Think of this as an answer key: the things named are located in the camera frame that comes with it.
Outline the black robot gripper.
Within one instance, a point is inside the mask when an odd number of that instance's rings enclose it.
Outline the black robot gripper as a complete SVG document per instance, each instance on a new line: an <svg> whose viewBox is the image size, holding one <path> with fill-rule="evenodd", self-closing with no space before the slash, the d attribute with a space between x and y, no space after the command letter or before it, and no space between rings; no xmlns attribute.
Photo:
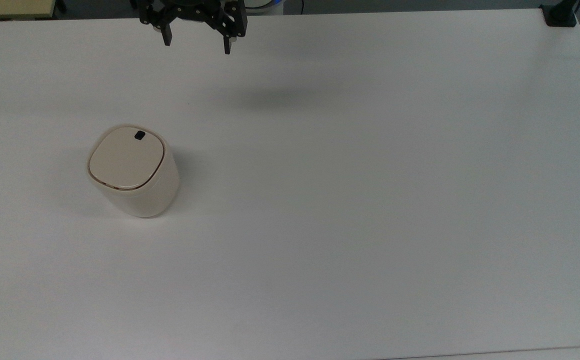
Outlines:
<svg viewBox="0 0 580 360"><path fill-rule="evenodd" d="M160 32L165 46L172 42L171 22L176 19L211 25L223 37L224 54L247 32L248 18L242 0L131 0L139 20Z"/></svg>

